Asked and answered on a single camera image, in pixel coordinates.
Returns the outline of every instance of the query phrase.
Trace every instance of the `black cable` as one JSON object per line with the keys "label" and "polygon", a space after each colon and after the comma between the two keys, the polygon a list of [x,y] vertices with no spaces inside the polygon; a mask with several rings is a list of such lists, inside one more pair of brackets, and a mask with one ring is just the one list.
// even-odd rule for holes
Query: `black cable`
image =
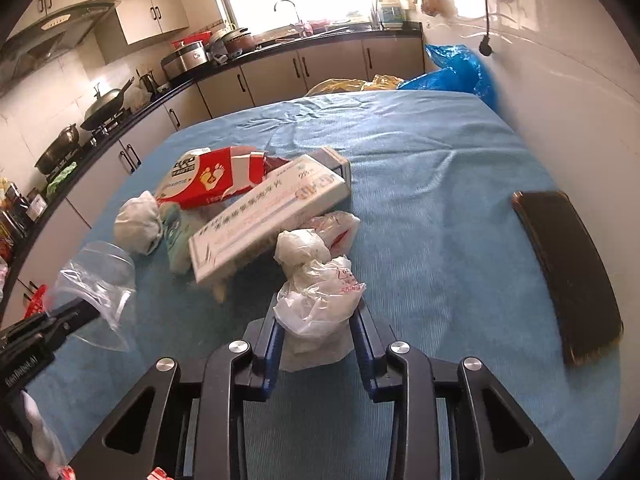
{"label": "black cable", "polygon": [[484,0],[484,16],[486,18],[486,34],[480,42],[480,54],[483,56],[490,56],[494,51],[489,45],[489,0]]}

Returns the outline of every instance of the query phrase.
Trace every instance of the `countertop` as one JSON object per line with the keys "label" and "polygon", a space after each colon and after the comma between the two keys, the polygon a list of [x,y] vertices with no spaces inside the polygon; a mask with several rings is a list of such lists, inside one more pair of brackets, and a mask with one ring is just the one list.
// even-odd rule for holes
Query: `countertop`
{"label": "countertop", "polygon": [[372,28],[369,24],[346,24],[339,25],[339,27],[349,27],[350,31],[340,32],[328,32],[321,35],[309,36],[307,38],[299,38],[289,41],[287,43],[279,43],[271,46],[259,48],[235,58],[234,60],[224,64],[223,66],[217,66],[214,63],[206,63],[196,67],[188,73],[188,76],[184,78],[180,84],[174,86],[167,92],[163,93],[159,98],[152,102],[149,102],[145,107],[131,114],[120,126],[109,132],[109,136],[98,143],[94,149],[89,150],[84,158],[78,163],[76,170],[58,187],[58,192],[55,197],[47,205],[43,214],[38,218],[31,228],[28,236],[24,239],[20,248],[14,256],[14,260],[11,263],[9,273],[7,274],[4,284],[4,298],[0,302],[0,319],[4,315],[6,304],[9,300],[14,284],[18,279],[18,274],[22,269],[31,248],[33,247],[38,236],[42,232],[49,218],[56,211],[60,203],[66,199],[68,193],[73,189],[75,184],[82,178],[82,176],[91,168],[96,160],[98,160],[111,146],[113,146],[120,137],[127,133],[133,126],[138,124],[142,119],[148,116],[151,112],[156,110],[162,104],[170,100],[175,95],[182,92],[189,86],[196,84],[198,81],[206,79],[217,73],[224,72],[235,66],[241,66],[244,63],[268,57],[273,54],[280,54],[282,52],[288,52],[299,48],[305,48],[312,45],[320,45],[333,43],[335,41],[342,40],[357,40],[363,38],[387,38],[387,37],[422,37],[422,25],[417,22],[406,22],[403,28],[384,30],[382,28]]}

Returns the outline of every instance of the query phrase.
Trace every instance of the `cabinet handle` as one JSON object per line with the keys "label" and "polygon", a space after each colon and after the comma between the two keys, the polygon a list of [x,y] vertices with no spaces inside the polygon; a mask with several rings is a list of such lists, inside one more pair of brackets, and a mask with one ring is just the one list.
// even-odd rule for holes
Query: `cabinet handle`
{"label": "cabinet handle", "polygon": [[302,56],[302,66],[305,67],[305,75],[309,77],[309,70],[306,69],[306,59]]}
{"label": "cabinet handle", "polygon": [[123,152],[122,150],[120,150],[120,153],[118,154],[118,158],[120,157],[124,157],[124,159],[127,161],[127,164],[129,165],[129,167],[131,168],[131,174],[133,174],[134,171],[136,171],[136,168],[133,167],[133,163],[129,160],[129,157],[127,156],[127,154],[125,152]]}
{"label": "cabinet handle", "polygon": [[142,165],[142,161],[140,160],[140,157],[136,153],[136,150],[133,149],[133,146],[131,146],[130,144],[127,144],[127,153],[129,153],[129,150],[131,150],[131,153],[133,153],[133,156],[136,158],[136,163],[138,167],[140,167]]}
{"label": "cabinet handle", "polygon": [[175,114],[174,109],[173,108],[169,108],[169,115],[173,115],[174,119],[175,119],[175,129],[177,130],[178,128],[180,128],[180,120],[178,119],[178,116]]}
{"label": "cabinet handle", "polygon": [[240,83],[240,88],[242,89],[243,92],[246,92],[246,90],[244,89],[244,86],[242,86],[242,79],[240,79],[240,74],[236,74],[236,77],[238,78],[238,82]]}

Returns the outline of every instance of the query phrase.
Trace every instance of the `stainless steel pot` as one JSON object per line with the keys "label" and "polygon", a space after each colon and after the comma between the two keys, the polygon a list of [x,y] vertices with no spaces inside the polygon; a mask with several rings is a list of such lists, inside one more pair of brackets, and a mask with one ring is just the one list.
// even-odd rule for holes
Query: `stainless steel pot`
{"label": "stainless steel pot", "polygon": [[84,114],[84,123],[80,124],[83,130],[92,131],[100,126],[104,121],[113,117],[124,104],[124,92],[133,84],[135,78],[129,79],[122,90],[114,88],[105,95],[100,95],[98,85],[95,86],[95,103],[89,106]]}
{"label": "stainless steel pot", "polygon": [[178,48],[161,62],[160,66],[168,80],[175,79],[192,68],[207,62],[207,54],[201,41]]}
{"label": "stainless steel pot", "polygon": [[56,140],[40,156],[35,167],[43,175],[48,175],[56,169],[56,166],[63,158],[78,147],[79,139],[80,136],[76,125],[70,124],[58,134]]}

